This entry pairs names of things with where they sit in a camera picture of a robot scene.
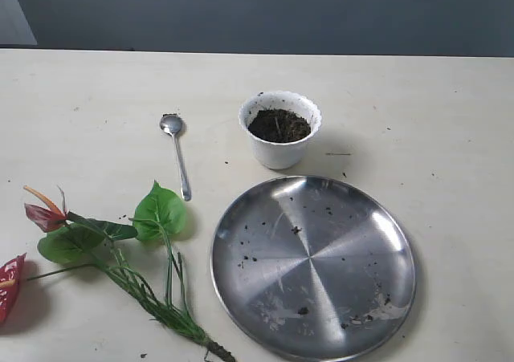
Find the metal spoon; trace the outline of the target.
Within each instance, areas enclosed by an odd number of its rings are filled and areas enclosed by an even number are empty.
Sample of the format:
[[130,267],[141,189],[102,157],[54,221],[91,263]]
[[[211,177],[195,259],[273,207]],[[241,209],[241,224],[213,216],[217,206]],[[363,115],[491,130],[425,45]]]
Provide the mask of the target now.
[[176,113],[163,114],[159,122],[159,126],[163,133],[169,135],[174,144],[177,167],[181,185],[181,194],[184,201],[190,201],[192,198],[192,192],[190,188],[190,182],[187,177],[186,167],[182,151],[179,144],[179,136],[183,132],[184,122],[182,118]]

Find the artificial anthurium plant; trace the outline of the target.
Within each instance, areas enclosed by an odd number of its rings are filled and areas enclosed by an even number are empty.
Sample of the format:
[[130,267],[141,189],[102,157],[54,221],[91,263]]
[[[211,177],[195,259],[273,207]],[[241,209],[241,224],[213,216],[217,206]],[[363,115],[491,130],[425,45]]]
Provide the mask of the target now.
[[[213,354],[222,361],[235,360],[197,324],[188,307],[183,257],[172,247],[173,239],[185,228],[186,208],[174,191],[154,182],[129,222],[122,224],[83,217],[29,186],[24,190],[41,202],[25,204],[24,208],[27,219],[45,234],[37,250],[46,260],[61,265],[63,272],[85,267],[100,271],[134,298],[153,320],[205,348],[207,355]],[[146,278],[124,256],[119,243],[129,239],[163,244],[167,255],[163,299],[156,296]]]

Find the white plastic flower pot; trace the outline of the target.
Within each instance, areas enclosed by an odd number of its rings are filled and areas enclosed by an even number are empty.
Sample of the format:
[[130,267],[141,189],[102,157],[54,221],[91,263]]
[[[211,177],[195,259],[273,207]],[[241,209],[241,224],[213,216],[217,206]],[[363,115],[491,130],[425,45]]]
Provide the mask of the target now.
[[[256,136],[250,130],[251,123],[259,111],[284,110],[302,118],[310,132],[301,139],[291,142],[273,142]],[[269,169],[286,169],[297,164],[303,157],[308,142],[321,127],[320,109],[310,99],[295,92],[260,92],[251,97],[239,109],[239,124],[246,133],[255,159]]]

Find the round steel plate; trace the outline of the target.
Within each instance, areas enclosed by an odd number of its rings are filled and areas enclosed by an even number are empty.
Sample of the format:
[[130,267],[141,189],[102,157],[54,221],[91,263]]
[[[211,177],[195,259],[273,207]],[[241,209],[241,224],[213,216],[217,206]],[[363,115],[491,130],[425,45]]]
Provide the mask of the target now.
[[214,289],[235,325],[288,360],[346,361],[392,338],[414,303],[410,242],[371,196],[286,176],[237,197],[214,231]]

